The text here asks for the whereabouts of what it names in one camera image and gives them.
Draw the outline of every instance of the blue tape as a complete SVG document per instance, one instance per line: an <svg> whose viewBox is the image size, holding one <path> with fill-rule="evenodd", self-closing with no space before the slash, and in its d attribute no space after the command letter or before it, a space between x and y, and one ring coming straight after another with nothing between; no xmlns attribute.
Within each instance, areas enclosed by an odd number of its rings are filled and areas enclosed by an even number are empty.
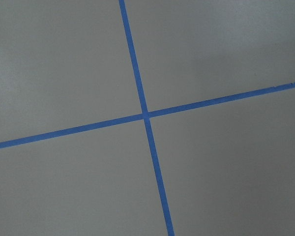
<svg viewBox="0 0 295 236"><path fill-rule="evenodd" d="M290 83L290 84L285 84L285 85L280 85L276 87L270 87L270 88L263 88L259 90L254 90L250 92L243 92L243 93L238 93L230 96L225 96L225 97L219 97L215 99L210 99L206 101L201 101L201 102L195 102L195 103L190 103L186 105L181 105L177 107L170 107L166 109L161 109L153 112L149 112L148 115L149 117L158 117L158 116L163 116L163 115L168 115L171 113L176 113L176 112L183 112L191 109L196 109L200 107L207 107L207 106L212 106L216 105L219 103L224 103L224 102L230 102L230 101L235 101L235 100L240 100L248 97L254 97L254 96L259 96L263 94L268 94L268 93L273 93L273 92L279 92L287 89L294 89L295 88L295 83Z"/></svg>
<svg viewBox="0 0 295 236"><path fill-rule="evenodd" d="M140 75L139 66L138 66L138 62L137 62L137 56L136 56L134 45L133 45L133 40L132 40L132 35L131 35L131 30L130 30L130 25L129 25L129 20L128 20L124 0L119 0L119 5L120 5L120 11L121 11L121 16L122 16L124 31L125 31L126 39L127 39L127 43L128 43L134 78L136 81L139 100L140 100L140 104L141 104L142 115L143 115L144 124L146 127L147 140L148 140L148 145L149 145L149 149L150 149L150 153L151 153L151 157L152 157L158 192L159 192L159 196L160 196L161 204L162 204L162 208L163 208L167 233L168 233L168 236L174 236L175 235L174 228L173 228L171 214L169 211L169 206L168 206L167 197L166 197L166 193L165 193L165 187L164 187L164 182L163 182L163 178L162 178L161 168L160 168L160 165L158 162L158 156L157 156L153 131L152 131L151 123L150 123L149 116L148 116L147 102L146 102L146 98L144 95L143 84L141 81L141 75Z"/></svg>
<svg viewBox="0 0 295 236"><path fill-rule="evenodd" d="M141 119L143 119L142 114L138 114L138 115L133 115L133 116L129 116L129 117L122 117L122 118L97 122L97 123L93 123L93 124L86 124L86 125L82 125L82 126L78 126L78 127L53 131L53 132L49 132L49 133L45 133L45 134L38 134L38 135L30 136L30 137L1 142L0 148L7 148L7 147L16 146L16 145L32 143L32 142L36 142L36 141L40 141L40 140L51 139L51 138L65 136L65 135L69 135L69 134L80 133L80 132L84 132L84 131L88 131L88 130L94 130L94 129L113 126L113 125L117 125L117 124L128 123L128 122L141 120Z"/></svg>

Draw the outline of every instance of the blue painter's tape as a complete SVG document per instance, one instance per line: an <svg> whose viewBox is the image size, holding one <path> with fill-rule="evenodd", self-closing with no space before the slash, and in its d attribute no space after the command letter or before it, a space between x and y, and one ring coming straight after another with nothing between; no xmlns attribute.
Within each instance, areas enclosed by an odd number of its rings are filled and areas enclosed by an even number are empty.
<svg viewBox="0 0 295 236"><path fill-rule="evenodd" d="M132 34L131 34L131 30L130 30L128 15L127 15L127 11L126 11L126 6L124 4L124 0L120 0L119 5L120 5L120 11L121 11L121 16L122 16L124 31L125 31L126 38L127 38L128 49L129 49L129 53L130 53L133 73L134 73L134 77L136 80L136 85L137 85L137 90L138 90L142 113L147 113L148 112L147 102L146 102L146 98L144 96L141 75L140 75L140 71L139 71L136 52L134 49Z"/></svg>
<svg viewBox="0 0 295 236"><path fill-rule="evenodd" d="M295 88L295 83L290 83L290 84L280 85L276 87L263 88L263 89L254 90L250 92L243 92L243 93L238 93L238 94L234 94L230 96L219 97L219 98L210 99L210 100L206 100L202 102L195 102L195 103L190 103L190 104L181 105L177 107L170 107L170 108L166 108L162 110L149 112L148 115L150 118L158 117L158 116L163 116L163 115L167 115L171 113L187 111L187 110L196 109L200 107L212 106L219 103L230 102L230 101L240 100L240 99L244 99L248 97L254 97L254 96L259 96L259 95L263 95L267 93L279 92L279 91L294 89L294 88Z"/></svg>
<svg viewBox="0 0 295 236"><path fill-rule="evenodd" d="M171 215L170 215L170 211L169 211L169 207L168 207L168 202L167 202L167 197L166 197L166 193L165 193L165 187L164 187L164 183L163 183L161 168L160 168L159 162L158 162L158 156L157 156L153 131L152 131L149 117L148 117L147 102L146 102L146 98L144 95L143 84L141 81L140 70L139 70L139 66L138 66L138 62L137 62L137 57L136 57L136 53L135 53L135 48L134 48L134 44L133 44L131 29L130 29L130 25L129 25L129 20L128 20L124 0L119 0L119 5L120 5L120 11L121 11L121 16L122 16L124 31L125 31L126 38L127 38L134 78L136 81L139 100L140 100L140 104L141 104L142 115L143 115L144 124L146 127L147 140L148 140L148 145L149 145L149 149L151 152L151 157L152 157L154 172L155 172L155 176L156 176L158 192L159 192L159 196L160 196L161 204L162 204L162 208L163 208L167 233L168 233L168 236L174 236L175 233L174 233L172 219L171 219Z"/></svg>
<svg viewBox="0 0 295 236"><path fill-rule="evenodd" d="M65 136L65 135L69 135L69 134L80 133L80 132L84 132L84 131L88 131L88 130L94 130L94 129L113 126L113 125L117 125L117 124L128 123L128 122L141 120L141 119L143 119L143 116L142 116L142 114L139 114L139 115L133 115L133 116L129 116L129 117L122 117L122 118L97 122L97 123L93 123L93 124L86 124L86 125L82 125L82 126L78 126L78 127L53 131L53 132L49 132L49 133L45 133L45 134L38 134L38 135L30 136L30 137L1 142L0 148L7 148L7 147L16 146L16 145L32 143L32 142L36 142L36 141L40 141L40 140L51 139L51 138Z"/></svg>

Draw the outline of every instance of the concrete floor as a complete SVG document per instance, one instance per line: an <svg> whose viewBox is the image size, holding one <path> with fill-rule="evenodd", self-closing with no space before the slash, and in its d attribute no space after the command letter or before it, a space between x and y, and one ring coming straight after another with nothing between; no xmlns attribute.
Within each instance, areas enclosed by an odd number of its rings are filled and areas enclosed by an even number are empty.
<svg viewBox="0 0 295 236"><path fill-rule="evenodd" d="M295 1L122 4L0 1L0 236L295 236Z"/></svg>

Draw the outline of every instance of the gray surface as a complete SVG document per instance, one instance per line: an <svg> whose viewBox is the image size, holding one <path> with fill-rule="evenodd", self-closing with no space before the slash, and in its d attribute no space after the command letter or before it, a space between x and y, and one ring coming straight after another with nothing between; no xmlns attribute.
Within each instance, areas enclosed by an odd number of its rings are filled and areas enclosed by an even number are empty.
<svg viewBox="0 0 295 236"><path fill-rule="evenodd" d="M295 0L127 0L150 110L295 82Z"/></svg>
<svg viewBox="0 0 295 236"><path fill-rule="evenodd" d="M0 236L164 236L144 124L0 150Z"/></svg>
<svg viewBox="0 0 295 236"><path fill-rule="evenodd" d="M295 89L152 127L177 236L295 236Z"/></svg>
<svg viewBox="0 0 295 236"><path fill-rule="evenodd" d="M0 141L140 112L117 1L0 1Z"/></svg>

